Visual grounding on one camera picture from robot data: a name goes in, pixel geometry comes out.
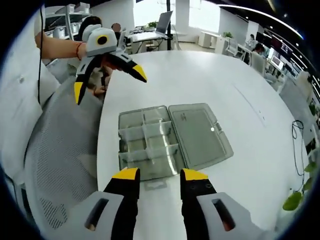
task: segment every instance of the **ceiling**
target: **ceiling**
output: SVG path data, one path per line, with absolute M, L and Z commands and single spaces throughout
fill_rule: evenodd
M 99 5 L 110 0 L 85 0 L 84 2 L 90 3 L 91 7 Z M 279 22 L 248 10 L 236 9 L 230 7 L 222 7 L 223 9 L 239 15 L 242 18 L 248 17 L 248 20 L 260 24 L 266 29 L 272 30 L 275 34 L 281 36 L 285 43 L 293 49 L 297 56 L 302 56 L 300 59 L 307 66 L 308 71 L 320 79 L 320 74 L 316 69 L 320 69 L 320 47 L 317 47 L 319 27 L 316 20 L 318 13 L 317 3 L 312 0 L 295 1 L 295 0 L 207 0 L 216 4 L 237 5 L 247 7 L 250 9 L 258 10 L 263 13 L 269 14 L 292 28 L 296 29 L 304 39 L 301 39 L 297 34 L 291 31 L 286 26 Z M 77 4 L 81 0 L 69 0 L 70 4 Z M 65 0 L 46 0 L 45 4 L 49 6 L 65 5 Z

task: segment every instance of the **box lid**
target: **box lid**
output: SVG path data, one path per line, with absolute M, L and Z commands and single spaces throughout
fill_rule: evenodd
M 187 168 L 200 170 L 233 156 L 225 133 L 206 103 L 171 105 L 168 111 Z

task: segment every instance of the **cable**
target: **cable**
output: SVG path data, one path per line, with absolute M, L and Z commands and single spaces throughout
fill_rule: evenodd
M 302 173 L 299 172 L 298 167 L 297 167 L 297 158 L 296 158 L 296 147 L 295 147 L 295 139 L 298 138 L 298 134 L 297 134 L 297 130 L 296 128 L 298 128 L 299 130 L 301 130 L 301 163 L 302 163 Z M 304 159 L 303 159 L 303 154 L 302 154 L 302 150 L 303 150 L 303 136 L 304 136 L 304 123 L 300 120 L 295 120 L 292 122 L 291 124 L 291 134 L 292 134 L 292 144 L 293 144 L 293 156 L 294 156 L 294 166 L 295 166 L 295 171 L 297 173 L 298 176 L 302 177 L 302 184 L 299 187 L 298 190 L 295 190 L 294 192 L 298 192 L 304 185 L 305 183 L 305 165 L 304 165 Z
M 150 52 L 153 52 L 154 50 L 156 50 L 156 49 L 158 49 L 159 50 L 159 48 L 160 48 L 160 45 L 162 44 L 162 42 L 164 41 L 164 39 L 162 39 L 162 41 L 161 42 L 158 42 L 158 40 L 156 40 L 156 42 L 158 43 L 158 46 L 156 46 L 156 47 L 154 47 Z
M 40 60 L 39 60 L 39 75 L 38 75 L 38 103 L 40 104 L 40 76 L 41 76 L 41 58 L 42 58 L 42 45 L 44 40 L 44 18 L 42 14 L 42 6 L 40 7 L 40 17 L 41 17 L 41 43 L 40 43 Z
M 175 25 L 172 25 L 172 27 L 174 28 L 174 31 L 175 31 L 175 36 L 176 36 L 176 42 L 177 42 L 178 50 L 181 50 L 181 47 L 180 47 L 180 44 L 179 44 L 179 38 L 178 38 L 178 33 L 177 33 L 177 30 L 176 30 L 176 27 L 175 27 Z
M 139 52 L 139 50 L 140 50 L 140 48 L 141 48 L 142 44 L 144 44 L 144 42 L 145 42 L 145 41 L 141 42 L 141 44 L 140 44 L 140 46 L 138 47 L 138 50 L 136 51 L 136 53 L 135 53 L 135 54 L 137 54 L 137 53 Z

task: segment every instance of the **round table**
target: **round table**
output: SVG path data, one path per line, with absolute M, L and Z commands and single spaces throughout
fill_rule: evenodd
M 252 221 L 273 229 L 290 188 L 298 189 L 291 126 L 294 118 L 273 88 L 237 58 L 201 51 L 158 51 L 132 55 L 148 78 L 140 82 L 115 71 L 104 100 L 97 148 L 98 189 L 119 171 L 119 113 L 166 105 L 207 103 L 225 132 L 234 155 L 200 170 L 217 192 L 248 209 Z M 297 166 L 307 153 L 295 140 Z M 137 240 L 185 240 L 179 175 L 166 187 L 140 186 Z

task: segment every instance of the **gray plastic container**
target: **gray plastic container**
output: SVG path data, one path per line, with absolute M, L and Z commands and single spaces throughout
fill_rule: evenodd
M 205 103 L 157 106 L 119 115 L 119 167 L 140 168 L 141 180 L 200 170 L 234 152 Z

